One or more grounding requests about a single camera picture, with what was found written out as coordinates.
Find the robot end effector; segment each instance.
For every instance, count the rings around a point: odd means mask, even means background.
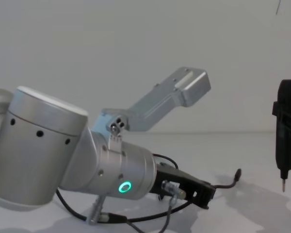
[[[162,176],[190,180],[208,189],[210,200],[210,184],[159,168],[151,152],[120,135],[124,129],[149,130],[173,108],[192,106],[209,90],[204,70],[180,68],[128,110],[102,110],[91,130],[87,112],[78,107],[25,87],[14,95],[0,91],[5,97],[0,99],[0,205],[34,209],[49,203],[58,187],[138,199],[157,193]]]

